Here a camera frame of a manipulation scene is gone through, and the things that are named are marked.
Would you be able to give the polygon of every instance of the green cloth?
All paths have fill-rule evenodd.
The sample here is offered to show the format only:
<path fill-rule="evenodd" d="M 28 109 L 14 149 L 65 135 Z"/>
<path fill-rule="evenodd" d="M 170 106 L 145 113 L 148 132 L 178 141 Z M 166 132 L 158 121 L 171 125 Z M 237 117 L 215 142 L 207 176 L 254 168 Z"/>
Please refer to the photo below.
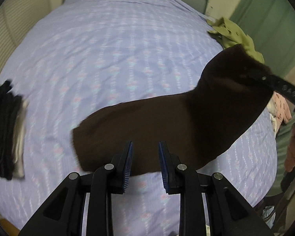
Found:
<path fill-rule="evenodd" d="M 224 49 L 241 43 L 249 56 L 264 64 L 262 54 L 254 49 L 252 38 L 246 35 L 233 21 L 222 17 L 215 23 L 207 19 L 207 23 L 213 27 L 213 30 L 208 31 L 209 35 L 216 39 Z"/>
<path fill-rule="evenodd" d="M 271 189 L 267 193 L 267 197 L 278 195 L 282 192 L 281 181 L 285 172 L 284 162 L 286 159 L 287 148 L 292 136 L 292 126 L 295 123 L 295 112 L 292 112 L 291 114 L 292 119 L 287 124 L 282 123 L 275 138 L 277 143 L 277 175 Z"/>

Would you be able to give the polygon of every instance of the brown cloth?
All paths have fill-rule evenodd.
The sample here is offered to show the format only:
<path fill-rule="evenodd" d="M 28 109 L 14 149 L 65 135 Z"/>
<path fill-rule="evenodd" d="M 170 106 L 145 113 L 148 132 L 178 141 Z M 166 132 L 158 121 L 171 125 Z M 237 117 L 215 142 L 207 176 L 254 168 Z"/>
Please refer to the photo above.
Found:
<path fill-rule="evenodd" d="M 91 114 L 73 129 L 82 169 L 95 171 L 109 163 L 126 140 L 133 141 L 132 176 L 160 171 L 161 140 L 182 163 L 203 167 L 229 149 L 273 95 L 270 88 L 247 78 L 250 68 L 270 72 L 242 45 L 235 45 L 206 65 L 194 90 L 121 103 Z"/>

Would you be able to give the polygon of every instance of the white cloth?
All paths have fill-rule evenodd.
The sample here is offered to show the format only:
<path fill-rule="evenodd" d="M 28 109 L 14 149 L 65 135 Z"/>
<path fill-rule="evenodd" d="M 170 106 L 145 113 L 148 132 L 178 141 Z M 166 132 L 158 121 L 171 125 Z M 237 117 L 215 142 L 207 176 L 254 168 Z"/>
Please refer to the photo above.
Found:
<path fill-rule="evenodd" d="M 270 113 L 270 119 L 271 119 L 271 123 L 272 123 L 272 127 L 273 127 L 273 133 L 274 135 L 277 134 L 277 132 L 279 131 L 279 129 L 277 128 L 277 121 L 275 119 L 275 116 L 277 114 L 277 108 L 274 104 L 274 100 L 273 98 L 270 99 L 269 103 L 267 104 L 267 109 L 269 110 Z"/>
<path fill-rule="evenodd" d="M 262 211 L 261 217 L 263 219 L 266 218 L 267 216 L 271 214 L 273 210 L 274 210 L 274 206 L 266 206 L 265 209 Z M 273 227 L 274 220 L 275 220 L 275 212 L 272 215 L 272 217 L 266 222 L 267 226 L 269 226 L 270 229 Z"/>
<path fill-rule="evenodd" d="M 22 105 L 18 112 L 18 116 L 15 121 L 13 130 L 13 149 L 12 157 L 15 165 L 13 171 L 13 177 L 24 177 L 24 164 L 23 164 L 23 149 L 24 149 L 24 137 L 25 137 L 25 117 L 28 102 L 22 101 Z"/>

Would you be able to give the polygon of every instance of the green wall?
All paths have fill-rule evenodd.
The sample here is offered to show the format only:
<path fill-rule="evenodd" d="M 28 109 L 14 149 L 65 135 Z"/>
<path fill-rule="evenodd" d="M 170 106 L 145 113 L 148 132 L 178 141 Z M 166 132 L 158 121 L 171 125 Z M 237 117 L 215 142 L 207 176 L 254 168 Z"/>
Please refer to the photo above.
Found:
<path fill-rule="evenodd" d="M 273 73 L 295 65 L 295 11 L 287 0 L 241 0 L 230 18 L 248 34 Z"/>

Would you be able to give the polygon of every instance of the patterned bedspread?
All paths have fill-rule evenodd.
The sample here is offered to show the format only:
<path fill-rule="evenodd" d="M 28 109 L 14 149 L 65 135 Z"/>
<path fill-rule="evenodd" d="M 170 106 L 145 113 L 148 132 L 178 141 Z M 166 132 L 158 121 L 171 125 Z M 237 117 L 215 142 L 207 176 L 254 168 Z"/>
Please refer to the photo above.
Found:
<path fill-rule="evenodd" d="M 70 173 L 81 171 L 71 130 L 105 106 L 191 90 L 221 46 L 204 16 L 180 0 L 67 0 L 39 21 L 7 61 L 0 84 L 29 101 L 25 179 L 0 178 L 0 213 L 22 228 Z M 255 205 L 277 167 L 267 110 L 200 172 L 222 172 Z M 160 173 L 130 178 L 113 197 L 115 235 L 178 232 L 179 196 Z"/>

